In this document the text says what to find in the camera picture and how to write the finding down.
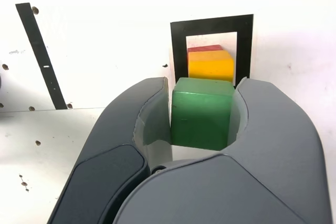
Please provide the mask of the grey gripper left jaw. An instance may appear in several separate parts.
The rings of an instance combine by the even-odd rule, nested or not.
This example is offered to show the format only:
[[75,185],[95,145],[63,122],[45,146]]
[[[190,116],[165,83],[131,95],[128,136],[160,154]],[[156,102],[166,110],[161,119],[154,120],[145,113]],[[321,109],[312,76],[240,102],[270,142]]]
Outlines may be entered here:
[[125,90],[94,124],[49,223],[113,223],[152,169],[173,159],[170,133],[167,78]]

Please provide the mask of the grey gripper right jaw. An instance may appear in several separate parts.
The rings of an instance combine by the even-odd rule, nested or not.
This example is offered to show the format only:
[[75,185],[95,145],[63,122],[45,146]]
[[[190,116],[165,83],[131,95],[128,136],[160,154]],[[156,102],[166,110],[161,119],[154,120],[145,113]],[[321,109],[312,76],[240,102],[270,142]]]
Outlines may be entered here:
[[243,79],[233,96],[229,145],[146,179],[115,223],[330,223],[319,134],[275,85]]

